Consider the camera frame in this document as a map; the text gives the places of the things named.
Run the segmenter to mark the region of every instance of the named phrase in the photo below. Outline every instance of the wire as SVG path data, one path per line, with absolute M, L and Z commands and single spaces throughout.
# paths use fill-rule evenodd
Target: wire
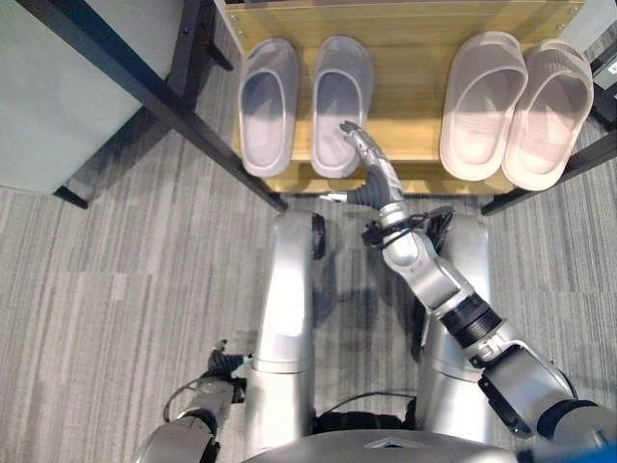
M 174 393 L 172 395 L 170 395 L 170 398 L 167 399 L 167 402 L 165 402 L 165 406 L 163 407 L 163 420 L 165 422 L 170 422 L 170 406 L 172 405 L 172 401 L 178 397 L 180 394 L 182 394 L 184 391 L 188 390 L 195 390 L 194 388 L 191 388 L 191 386 L 199 381 L 201 381 L 202 378 L 195 378 L 191 381 L 189 381 L 188 383 L 186 383 L 184 386 L 180 386 L 179 388 L 177 388 Z
M 415 395 L 398 393 L 396 391 L 371 391 L 370 393 L 363 393 L 363 394 L 358 394 L 358 395 L 352 395 L 351 397 L 345 398 L 342 402 L 340 402 L 337 405 L 335 405 L 334 407 L 329 408 L 328 410 L 326 410 L 322 415 L 325 415 L 326 413 L 333 412 L 338 407 L 341 407 L 341 406 L 345 405 L 346 403 L 353 402 L 354 400 L 358 400 L 360 398 L 371 397 L 372 395 L 391 395 L 391 396 L 395 396 L 395 397 L 406 397 L 406 398 L 415 398 L 416 397 Z

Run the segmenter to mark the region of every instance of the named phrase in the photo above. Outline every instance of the black metal frame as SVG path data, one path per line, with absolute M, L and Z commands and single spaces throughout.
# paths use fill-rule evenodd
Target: black metal frame
M 566 169 L 557 181 L 563 183 L 570 178 L 579 176 L 583 172 L 593 169 L 604 162 L 617 157 L 617 130 L 610 131 L 603 138 L 573 154 L 566 164 Z M 543 191 L 527 191 L 522 188 L 515 188 L 509 193 L 498 195 L 493 200 L 482 206 L 482 215 L 493 215 L 521 201 L 528 200 Z
M 203 60 L 195 44 L 202 43 L 206 35 L 209 39 L 200 21 L 205 14 L 213 14 L 212 0 L 185 0 L 169 84 L 84 0 L 15 1 L 138 99 L 161 123 L 182 134 L 276 210 L 286 209 L 281 196 L 260 178 L 249 175 L 236 153 L 194 111 L 200 81 L 195 76 L 201 75 Z M 211 42 L 204 51 L 230 67 Z M 63 197 L 65 190 L 56 196 Z

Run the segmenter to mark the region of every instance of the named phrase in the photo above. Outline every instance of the gray carpet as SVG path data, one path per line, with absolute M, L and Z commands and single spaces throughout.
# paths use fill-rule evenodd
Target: gray carpet
M 237 63 L 223 32 L 219 44 Z M 236 84 L 237 72 L 213 68 L 200 100 L 200 114 L 227 138 Z M 580 143 L 597 136 L 587 128 Z M 216 340 L 228 338 L 230 351 L 255 345 L 274 210 L 175 133 L 145 156 L 138 145 L 119 143 L 76 176 L 77 188 L 95 173 L 88 211 L 0 192 L 1 462 L 129 461 L 161 423 L 168 395 L 202 373 Z M 606 163 L 484 219 L 495 307 L 581 396 L 612 408 L 616 168 Z M 413 199 L 410 208 L 448 203 L 478 215 L 484 201 Z M 362 246 L 373 214 L 290 204 L 324 215 L 332 238 L 315 271 L 317 410 L 366 391 L 412 390 L 412 297 Z M 371 397 L 350 408 L 402 416 L 405 400 Z M 242 413 L 232 409 L 222 462 L 242 459 Z M 498 425 L 495 439 L 511 445 Z

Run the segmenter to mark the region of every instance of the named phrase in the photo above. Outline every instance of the black cable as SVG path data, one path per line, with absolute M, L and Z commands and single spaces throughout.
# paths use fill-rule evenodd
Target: black cable
M 170 406 L 172 405 L 172 401 L 176 397 L 178 397 L 180 394 L 182 394 L 185 390 L 191 389 L 191 386 L 194 383 L 197 383 L 197 382 L 199 382 L 201 380 L 202 380 L 201 377 L 195 378 L 195 379 L 189 381 L 188 383 L 186 383 L 184 386 L 180 386 L 179 388 L 177 388 L 174 391 L 174 393 L 172 395 L 170 395 L 170 398 L 167 399 L 167 402 L 165 402 L 165 406 L 163 407 L 163 421 L 164 422 L 170 422 Z
M 358 395 L 352 395 L 351 397 L 348 397 L 348 398 L 344 399 L 342 402 L 338 403 L 334 407 L 326 410 L 324 413 L 322 413 L 322 415 L 325 415 L 326 413 L 333 412 L 338 407 L 341 407 L 341 406 L 345 405 L 346 403 L 353 402 L 354 400 L 358 400 L 360 398 L 370 397 L 372 395 L 392 395 L 392 396 L 395 396 L 395 397 L 406 397 L 406 398 L 415 398 L 416 397 L 415 395 L 397 393 L 395 391 L 372 391 L 370 393 L 363 393 L 363 394 L 358 394 Z
M 574 397 L 575 400 L 578 400 L 578 392 L 577 392 L 577 388 L 575 388 L 575 385 L 572 384 L 572 381 L 570 381 L 570 378 L 566 375 L 566 373 L 564 373 L 561 369 L 559 370 L 559 372 L 563 375 L 564 379 L 566 380 L 566 383 L 568 383 L 568 387 L 572 391 L 572 397 Z

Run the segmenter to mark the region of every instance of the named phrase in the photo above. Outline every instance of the floor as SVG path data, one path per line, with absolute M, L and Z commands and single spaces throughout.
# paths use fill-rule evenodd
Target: floor
M 237 63 L 223 32 L 218 41 Z M 237 77 L 213 68 L 200 100 L 200 114 L 226 138 Z M 582 145 L 596 133 L 586 130 Z M 582 397 L 613 409 L 616 172 L 611 161 L 483 219 L 495 308 Z M 74 182 L 88 178 L 88 211 L 0 192 L 0 462 L 129 461 L 161 423 L 169 394 L 204 371 L 217 340 L 229 339 L 229 351 L 255 345 L 275 211 L 176 133 L 144 156 L 127 135 Z M 453 204 L 479 216 L 484 202 L 409 205 Z M 412 297 L 362 245 L 374 214 L 289 203 L 316 210 L 329 226 L 315 271 L 317 410 L 366 391 L 412 390 Z M 405 400 L 371 397 L 351 408 L 402 416 Z M 242 413 L 234 406 L 221 435 L 222 462 L 242 460 Z M 495 428 L 496 442 L 511 446 Z

